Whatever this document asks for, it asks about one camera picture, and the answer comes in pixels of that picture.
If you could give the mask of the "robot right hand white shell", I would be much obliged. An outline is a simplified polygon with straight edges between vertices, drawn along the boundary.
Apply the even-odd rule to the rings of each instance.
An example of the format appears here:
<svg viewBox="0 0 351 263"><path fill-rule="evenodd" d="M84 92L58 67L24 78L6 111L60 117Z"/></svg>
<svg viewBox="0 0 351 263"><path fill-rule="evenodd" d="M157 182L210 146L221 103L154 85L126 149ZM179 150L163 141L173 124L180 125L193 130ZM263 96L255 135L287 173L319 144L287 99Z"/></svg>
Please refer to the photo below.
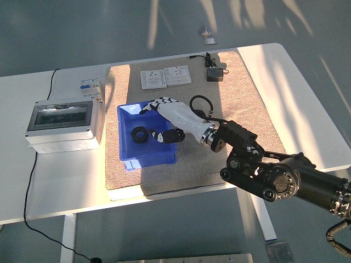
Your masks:
<svg viewBox="0 0 351 263"><path fill-rule="evenodd" d="M192 134L200 144L204 144L209 134L217 129L215 124L205 123L203 118L193 113L188 105L176 99L161 97L151 100L139 113L142 115L151 110L157 111L184 133Z"/></svg>

